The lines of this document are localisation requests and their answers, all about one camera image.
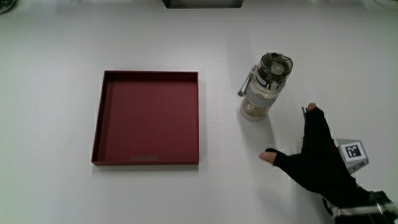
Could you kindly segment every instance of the hand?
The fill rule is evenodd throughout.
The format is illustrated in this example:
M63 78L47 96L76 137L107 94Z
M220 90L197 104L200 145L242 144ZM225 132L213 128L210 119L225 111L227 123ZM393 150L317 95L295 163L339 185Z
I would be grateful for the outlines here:
M316 105L315 103L310 103L310 104L308 105L307 111L313 110L313 109L315 109L316 107L317 107L317 105Z

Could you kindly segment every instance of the bottle handle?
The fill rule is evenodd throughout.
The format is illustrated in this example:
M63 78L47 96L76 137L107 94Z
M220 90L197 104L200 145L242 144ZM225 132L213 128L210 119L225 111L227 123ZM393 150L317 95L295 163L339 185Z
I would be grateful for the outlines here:
M246 81L244 81L244 83L243 83L242 88L238 91L238 95L239 95L240 97L243 97L244 94L246 93L246 90L247 90L247 88L248 88L248 86L249 86L249 83L250 83L250 81L251 81L251 78L253 77L253 73L254 73L254 71L255 71L256 68L257 68L257 65L254 65L254 66L252 67L252 69L251 69L250 72L249 72L248 77L246 78Z

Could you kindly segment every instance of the white tabletop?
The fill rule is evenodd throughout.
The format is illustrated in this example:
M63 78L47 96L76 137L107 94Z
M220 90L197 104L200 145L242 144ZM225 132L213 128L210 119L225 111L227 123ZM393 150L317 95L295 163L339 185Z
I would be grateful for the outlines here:
M358 184L398 202L396 27L372 1L20 0L0 17L0 223L333 223L321 196L258 158L300 152L310 102L334 138L362 140ZM294 68L253 123L237 92L267 52ZM104 70L199 72L198 167L90 162Z

